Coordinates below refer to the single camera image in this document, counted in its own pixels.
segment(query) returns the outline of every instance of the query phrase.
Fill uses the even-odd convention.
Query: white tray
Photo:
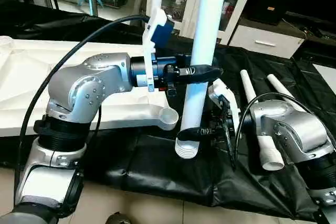
[[[19,135],[21,124],[36,90],[56,63],[77,42],[20,40],[0,36],[0,136]],[[65,66],[82,63],[100,53],[127,52],[141,56],[138,45],[87,43]],[[38,100],[30,117],[27,135],[35,134],[33,125],[45,114],[47,89]],[[109,96],[102,104],[100,129],[157,125],[164,130],[175,127],[179,117],[168,105],[164,92],[147,92],[147,87]],[[97,116],[91,124],[96,127]]]

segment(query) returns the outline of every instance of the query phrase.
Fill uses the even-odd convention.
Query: black fabric
[[[0,6],[0,35],[13,38],[81,40],[106,22],[38,6]],[[120,25],[96,41],[140,44],[141,32],[140,29]],[[191,52],[192,43],[188,39],[172,37],[167,47],[169,49],[159,49],[157,54],[169,55],[172,49]],[[267,74],[273,73],[336,135],[336,96],[309,62],[296,62],[234,47],[216,48],[215,57],[224,69],[221,79],[235,93],[240,108],[244,108],[247,102],[239,71],[247,69],[257,94],[274,91],[266,80]],[[177,96],[169,98],[170,106],[177,110],[180,117],[184,95],[185,86],[178,86]],[[209,109],[211,103],[205,106],[205,123]],[[174,150],[174,139],[179,129],[180,122],[168,132],[157,127],[100,131],[85,160],[86,178],[122,190],[206,206],[312,220],[317,207],[308,196],[295,165],[286,158],[284,169],[272,173],[262,170],[257,140],[252,132],[246,131],[240,143],[239,162],[233,172],[222,143],[202,143],[196,158],[179,158]],[[26,138],[25,158],[33,137]],[[16,142],[17,137],[0,139],[0,162],[3,165],[14,163]]]

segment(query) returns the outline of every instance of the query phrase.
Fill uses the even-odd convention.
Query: white plastic bracket
[[[167,16],[164,10],[155,8],[151,14],[151,18],[146,26],[146,29],[142,34],[143,57],[145,61],[146,80],[149,92],[154,91],[152,53],[155,52],[155,43],[152,41],[152,37],[157,26],[164,26],[166,22]]]
[[[235,95],[231,91],[231,89],[228,88],[227,85],[225,85],[224,82],[222,82],[221,79],[217,79],[213,82],[213,84],[208,88],[208,94],[210,99],[218,106],[219,105],[219,96],[223,95],[230,103],[230,109],[232,111],[232,119],[233,119],[233,125],[235,128],[235,133],[237,133],[238,125],[239,125],[239,113],[240,109],[238,108],[237,101],[235,98]]]

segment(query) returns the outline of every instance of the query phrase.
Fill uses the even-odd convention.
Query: drawer handle
[[[265,41],[261,41],[261,40],[255,40],[254,41],[256,44],[260,44],[260,45],[264,45],[264,46],[269,46],[269,47],[276,47],[277,45],[269,43],[269,42],[265,42]]]

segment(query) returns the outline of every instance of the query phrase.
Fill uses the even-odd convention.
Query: black cable
[[[248,114],[251,106],[257,101],[259,100],[260,98],[263,98],[265,96],[268,96],[268,95],[276,95],[276,96],[279,96],[279,97],[282,97],[282,98],[286,98],[294,103],[296,103],[297,105],[299,105],[300,107],[302,107],[305,111],[307,111],[308,113],[310,114],[313,114],[314,113],[309,109],[307,108],[305,105],[303,105],[301,102],[299,102],[298,100],[296,100],[295,98],[289,96],[289,95],[286,95],[286,94],[283,94],[283,93],[278,93],[278,92],[267,92],[267,93],[264,93],[264,94],[260,94],[256,97],[254,97],[246,106],[246,109],[244,110],[243,112],[243,116],[241,117],[240,119],[240,122],[239,122],[239,125],[238,125],[238,129],[237,129],[237,134],[236,134],[236,139],[235,139],[235,143],[236,143],[236,146],[235,146],[235,163],[237,164],[237,161],[238,161],[238,147],[239,147],[239,136],[241,134],[241,131],[242,131],[242,126],[243,126],[243,122],[245,120],[245,117],[246,115]],[[331,132],[329,131],[329,129],[325,126],[325,124],[323,122],[321,122],[327,132],[327,135],[328,137],[330,138],[330,141],[333,143],[333,145],[335,146],[335,139],[333,137],[333,135],[331,134]]]
[[[23,145],[23,141],[24,141],[24,137],[26,135],[26,130],[27,130],[27,125],[28,125],[28,121],[29,118],[31,116],[31,113],[33,112],[34,106],[37,102],[37,100],[39,99],[39,97],[41,96],[42,92],[44,91],[44,89],[46,88],[46,86],[48,85],[49,81],[51,80],[52,76],[63,66],[63,64],[75,53],[77,52],[82,46],[84,46],[87,42],[89,42],[90,40],[96,38],[97,36],[99,36],[102,32],[104,32],[107,29],[110,29],[111,27],[120,24],[122,22],[126,22],[126,21],[131,21],[131,20],[143,20],[144,22],[148,22],[149,21],[149,17],[148,16],[143,16],[143,15],[133,15],[133,16],[128,16],[128,17],[124,17],[124,18],[119,18],[116,19],[106,25],[104,25],[103,27],[99,28],[98,30],[94,31],[92,34],[90,34],[88,37],[86,37],[84,40],[82,40],[80,43],[78,43],[77,45],[75,45],[75,47],[73,47],[55,66],[54,68],[51,70],[51,72],[48,74],[48,76],[46,77],[46,79],[42,82],[41,86],[38,88],[38,90],[36,91],[33,99],[31,100],[28,109],[26,111],[25,117],[23,119],[23,123],[21,126],[21,131],[20,131],[20,136],[19,136],[19,147],[18,147],[18,153],[17,153],[17,161],[16,161],[16,167],[15,167],[15,172],[14,172],[14,206],[15,206],[15,195],[16,195],[16,190],[18,187],[18,184],[20,182],[20,159],[21,159],[21,149],[22,149],[22,145]]]

